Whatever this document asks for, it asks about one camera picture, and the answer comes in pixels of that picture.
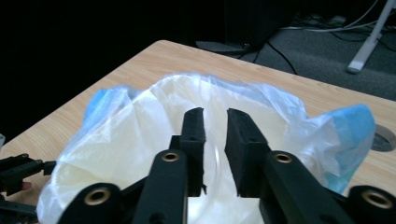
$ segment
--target wooden table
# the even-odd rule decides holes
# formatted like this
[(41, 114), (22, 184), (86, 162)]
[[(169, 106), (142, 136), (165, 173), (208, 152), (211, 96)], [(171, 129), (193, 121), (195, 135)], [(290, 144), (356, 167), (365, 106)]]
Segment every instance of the wooden table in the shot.
[[(366, 104), (372, 110), (377, 124), (396, 133), (396, 102), (169, 41), (158, 41), (9, 141), (0, 151), (0, 158), (28, 153), (33, 159), (56, 160), (69, 139), (80, 128), (86, 105), (96, 91), (117, 84), (127, 84), (144, 90), (164, 75), (179, 72), (197, 72), (228, 80), (277, 86), (302, 99), (309, 117), (348, 105)], [(371, 151), (354, 175), (350, 186), (371, 185), (396, 195), (395, 163), (396, 150)], [(41, 173), (33, 175), (27, 179), (33, 182), (32, 189), (7, 199), (36, 205), (40, 190), (48, 179)]]

